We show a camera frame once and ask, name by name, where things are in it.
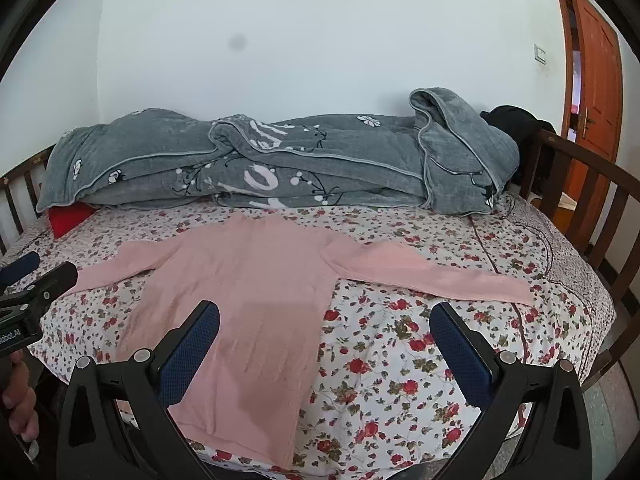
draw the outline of wooden headboard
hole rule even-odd
[[[15,184],[19,180],[24,181],[24,183],[26,184],[29,199],[31,201],[33,212],[37,217],[40,216],[40,214],[35,210],[36,204],[38,202],[39,189],[36,189],[36,186],[34,186],[34,179],[31,172],[39,167],[47,167],[47,162],[49,161],[49,156],[51,155],[52,150],[53,146],[49,146],[45,150],[42,150],[40,153],[37,153],[24,162],[18,164],[18,166],[13,168],[7,174],[4,174],[2,177],[0,177],[0,193],[3,193],[6,198],[6,202],[11,213],[11,218],[19,235],[24,232],[24,228],[26,227],[26,225],[23,225],[23,220],[20,219],[17,200],[14,196],[15,191],[12,191],[12,187],[14,187],[15,190]],[[2,239],[2,233],[0,232],[0,254],[4,254],[6,252],[8,245],[9,241]]]

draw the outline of wooden door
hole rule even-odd
[[[622,119],[622,64],[618,35],[588,0],[573,0],[580,43],[580,107],[576,142],[615,162]],[[569,172],[566,192],[578,200],[587,167],[575,162]],[[609,184],[599,179],[593,191],[578,247],[584,248],[598,222]]]

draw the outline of tiled floor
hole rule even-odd
[[[592,478],[605,480],[640,431],[634,400],[619,364],[584,393],[584,403],[591,433]],[[484,476],[486,480],[504,471],[518,440],[519,437],[515,437],[502,444],[494,464]],[[445,462],[441,460],[424,464],[421,478],[433,479]],[[394,480],[402,480],[400,477],[401,474],[398,474]]]

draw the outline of blue gripper pad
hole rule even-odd
[[[182,400],[193,376],[209,351],[220,328],[220,311],[215,303],[202,301],[176,331],[184,331],[180,341],[158,370],[158,400],[167,408]],[[170,331],[165,338],[172,336]]]
[[[0,287],[11,286],[27,274],[31,274],[40,265],[38,253],[31,252],[0,269]]]
[[[431,335],[460,386],[466,402],[484,411],[492,400],[491,370],[484,364],[462,329],[445,311],[443,304],[451,308],[448,303],[439,303],[431,309]],[[452,313],[464,323],[453,310]]]

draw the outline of bed rail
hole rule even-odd
[[[16,199],[12,194],[11,184],[19,179],[24,180],[24,183],[27,187],[27,192],[29,194],[29,199],[31,201],[31,206],[33,207],[33,212],[36,216],[40,216],[40,214],[36,212],[38,193],[36,192],[36,187],[33,183],[33,175],[31,174],[31,171],[33,171],[40,165],[46,168],[52,150],[53,146],[49,146],[45,150],[42,150],[36,155],[33,155],[32,157],[28,158],[27,160],[13,168],[7,174],[4,174],[2,177],[0,177],[0,192],[4,193],[7,204],[9,206],[9,211],[11,212],[11,218],[14,222],[15,229],[18,231],[18,234],[22,234],[26,226],[22,225],[22,220],[20,219],[20,215],[18,214],[18,207],[16,205]],[[8,240],[3,240],[2,234],[0,234],[0,254],[5,254],[7,247]]]
[[[564,183],[572,160],[577,160],[587,166],[588,171],[582,185],[580,198],[565,236],[585,261],[596,270],[597,275],[609,290],[614,303],[618,304],[622,301],[623,295],[628,291],[629,285],[631,285],[640,268],[640,233],[638,233],[626,262],[613,283],[609,284],[597,271],[616,234],[628,198],[631,196],[640,202],[640,180],[597,153],[591,152],[556,134],[540,130],[534,138],[533,147],[522,179],[520,196],[525,199],[527,199],[533,183],[543,144],[554,149],[554,161],[546,187],[543,189],[540,211],[549,219],[553,218],[564,191]],[[615,184],[616,192],[602,231],[598,235],[593,248],[589,250],[588,241],[593,235],[595,224],[592,222],[585,223],[584,221],[588,213],[590,215],[594,213],[600,215],[602,212],[603,206],[593,203],[594,201],[591,200],[600,178],[606,179],[608,186]],[[589,377],[582,385],[582,388],[584,390],[587,389],[604,375],[622,357],[639,335],[640,312],[629,320],[623,333],[613,342],[610,348],[598,354]]]

